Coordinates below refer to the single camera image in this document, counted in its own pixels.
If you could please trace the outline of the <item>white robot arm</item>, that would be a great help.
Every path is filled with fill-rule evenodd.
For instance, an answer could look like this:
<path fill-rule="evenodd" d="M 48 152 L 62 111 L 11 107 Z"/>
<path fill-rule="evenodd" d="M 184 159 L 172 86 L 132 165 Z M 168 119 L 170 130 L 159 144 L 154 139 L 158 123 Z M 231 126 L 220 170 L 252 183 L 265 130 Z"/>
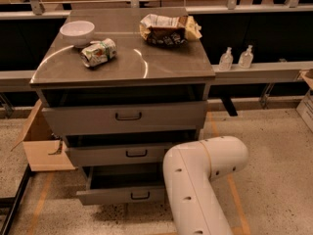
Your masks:
<path fill-rule="evenodd" d="M 163 177 L 178 235 L 233 235 L 210 182 L 243 169 L 248 149 L 233 136 L 183 143 L 167 151 Z"/>

